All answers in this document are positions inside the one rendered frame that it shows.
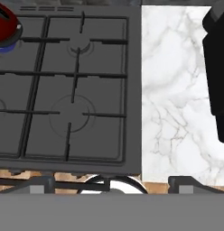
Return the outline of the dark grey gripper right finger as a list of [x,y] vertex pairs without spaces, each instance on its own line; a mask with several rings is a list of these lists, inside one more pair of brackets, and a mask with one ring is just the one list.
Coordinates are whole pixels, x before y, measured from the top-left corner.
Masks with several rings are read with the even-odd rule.
[[218,193],[217,189],[202,185],[191,176],[170,176],[168,178],[170,194]]

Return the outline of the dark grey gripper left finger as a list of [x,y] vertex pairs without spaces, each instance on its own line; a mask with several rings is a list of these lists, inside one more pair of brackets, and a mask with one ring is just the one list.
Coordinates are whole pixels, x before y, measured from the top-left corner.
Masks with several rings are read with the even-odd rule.
[[15,194],[49,194],[54,193],[53,177],[33,177],[5,191]]

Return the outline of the dark grey gas hob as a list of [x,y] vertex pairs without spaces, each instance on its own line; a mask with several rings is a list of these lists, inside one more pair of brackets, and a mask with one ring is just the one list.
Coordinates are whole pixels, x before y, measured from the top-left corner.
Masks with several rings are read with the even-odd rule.
[[141,9],[26,6],[0,52],[0,169],[141,171]]

